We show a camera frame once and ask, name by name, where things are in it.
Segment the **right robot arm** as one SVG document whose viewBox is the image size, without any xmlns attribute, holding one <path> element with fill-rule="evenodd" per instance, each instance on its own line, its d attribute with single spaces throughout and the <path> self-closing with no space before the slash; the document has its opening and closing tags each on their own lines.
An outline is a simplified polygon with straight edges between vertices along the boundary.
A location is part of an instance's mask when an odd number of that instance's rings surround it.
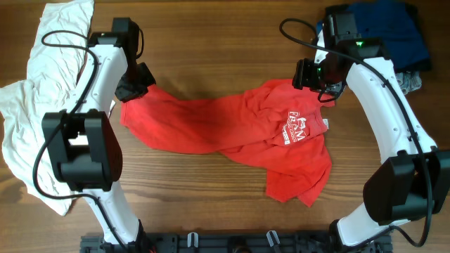
<svg viewBox="0 0 450 253">
<path fill-rule="evenodd" d="M 317 92 L 322 103 L 351 89 L 368 118 L 381 159 L 364 185 L 363 203 L 330 225 L 328 249 L 353 252 L 370 247 L 417 220 L 424 222 L 415 242 L 421 247 L 432 216 L 440 212 L 449 192 L 449 152 L 437 147 L 414 115 L 383 41 L 363 38 L 353 13 L 327 15 L 312 48 L 314 59 L 298 62 L 292 85 Z"/>
</svg>

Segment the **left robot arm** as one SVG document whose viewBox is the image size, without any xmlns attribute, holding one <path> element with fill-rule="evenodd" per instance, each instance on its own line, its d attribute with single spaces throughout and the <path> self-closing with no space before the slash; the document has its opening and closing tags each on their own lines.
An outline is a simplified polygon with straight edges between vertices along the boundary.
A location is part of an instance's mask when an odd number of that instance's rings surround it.
<svg viewBox="0 0 450 253">
<path fill-rule="evenodd" d="M 130 18 L 114 18 L 109 32 L 87 39 L 87 62 L 70 100 L 59 112 L 48 112 L 41 125 L 44 144 L 33 166 L 37 192 L 38 166 L 47 152 L 55 178 L 72 191 L 69 199 L 86 200 L 100 223 L 102 235 L 81 238 L 80 252 L 155 252 L 141 221 L 131 210 L 119 179 L 122 151 L 108 119 L 115 98 L 140 98 L 155 83 L 145 63 L 142 29 Z"/>
</svg>

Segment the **red printed t-shirt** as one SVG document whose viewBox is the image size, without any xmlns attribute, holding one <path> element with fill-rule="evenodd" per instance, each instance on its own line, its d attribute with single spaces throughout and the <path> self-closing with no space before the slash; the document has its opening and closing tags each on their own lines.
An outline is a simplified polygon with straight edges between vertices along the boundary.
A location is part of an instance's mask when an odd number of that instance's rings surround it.
<svg viewBox="0 0 450 253">
<path fill-rule="evenodd" d="M 266 170 L 266 194 L 297 198 L 310 207 L 330 176 L 322 104 L 289 79 L 213 99 L 181 100 L 152 85 L 122 104 L 120 122 L 152 149 L 173 153 L 221 153 Z"/>
</svg>

